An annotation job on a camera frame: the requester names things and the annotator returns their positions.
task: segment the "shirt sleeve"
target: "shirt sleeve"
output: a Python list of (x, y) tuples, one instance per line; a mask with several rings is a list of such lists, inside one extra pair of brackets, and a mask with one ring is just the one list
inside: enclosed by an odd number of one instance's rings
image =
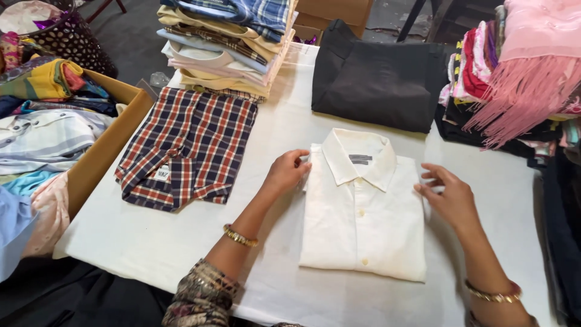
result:
[(228, 310), (238, 288), (236, 281), (200, 259), (178, 284), (162, 325), (228, 327)]
[[(474, 316), (472, 311), (470, 312), (470, 323), (468, 324), (468, 326), (469, 327), (493, 327), (493, 326), (482, 325), (478, 320), (476, 320), (476, 317)], [(537, 319), (533, 316), (530, 316), (530, 327), (539, 327), (539, 323), (537, 322)]]

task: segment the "brown cardboard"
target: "brown cardboard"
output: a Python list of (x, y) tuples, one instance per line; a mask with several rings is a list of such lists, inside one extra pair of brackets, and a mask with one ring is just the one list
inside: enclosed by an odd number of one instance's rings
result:
[(85, 204), (87, 198), (153, 105), (153, 99), (140, 88), (90, 70), (85, 70), (85, 73), (115, 99), (128, 106), (89, 148), (87, 153), (69, 170), (69, 215), (71, 219)]
[(373, 0), (303, 0), (296, 6), (295, 24), (324, 31), (332, 20), (342, 19), (362, 37), (372, 5)]
[(321, 37), (323, 31), (320, 29), (315, 29), (314, 27), (302, 26), (294, 24), (292, 28), (295, 30), (295, 36), (298, 36), (301, 40), (311, 40), (313, 36), (317, 37), (317, 41), (314, 45), (321, 44)]

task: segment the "gold bangle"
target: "gold bangle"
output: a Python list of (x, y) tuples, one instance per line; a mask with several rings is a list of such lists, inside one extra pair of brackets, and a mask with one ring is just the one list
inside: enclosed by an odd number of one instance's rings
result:
[(510, 294), (490, 294), (477, 290), (476, 288), (474, 288), (474, 286), (472, 286), (472, 284), (469, 283), (468, 279), (465, 281), (465, 284), (470, 294), (474, 295), (475, 297), (481, 300), (486, 300), (490, 302), (513, 303), (516, 301), (520, 301), (522, 296), (522, 289), (513, 281), (510, 281), (510, 284), (512, 286), (512, 291)]
[(226, 236), (228, 236), (230, 239), (248, 247), (255, 247), (258, 245), (258, 240), (249, 240), (237, 232), (231, 230), (230, 226), (232, 226), (230, 223), (224, 225), (224, 234), (226, 234)]

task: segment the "white table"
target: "white table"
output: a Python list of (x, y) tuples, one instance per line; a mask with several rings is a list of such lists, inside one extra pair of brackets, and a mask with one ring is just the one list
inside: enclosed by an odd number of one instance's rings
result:
[[(194, 201), (171, 214), (124, 202), (113, 178), (118, 159), (58, 242), (55, 257), (70, 255), (174, 293), (220, 238), (222, 225), (252, 199), (277, 156), (322, 142), (333, 127), (364, 130), (390, 138), (398, 155), (416, 159), (418, 171), (421, 162), (441, 164), (472, 186), (484, 229), (507, 275), (524, 289), (526, 308), (541, 326), (556, 326), (533, 215), (535, 171), (522, 158), (444, 142), (435, 125), (426, 136), (312, 113), (317, 51), (299, 44), (289, 50), (271, 98), (259, 106), (227, 205)], [(235, 316), (264, 325), (464, 326), (461, 250), (427, 206), (425, 284), (299, 268), (303, 211), (304, 195), (296, 190), (268, 213), (259, 236), (263, 246), (242, 273)]]

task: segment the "folded white shirt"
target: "folded white shirt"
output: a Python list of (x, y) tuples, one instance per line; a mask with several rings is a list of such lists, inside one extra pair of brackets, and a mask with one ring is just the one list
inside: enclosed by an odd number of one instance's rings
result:
[(389, 139), (333, 129), (312, 144), (299, 265), (424, 282), (424, 208), (415, 161)]

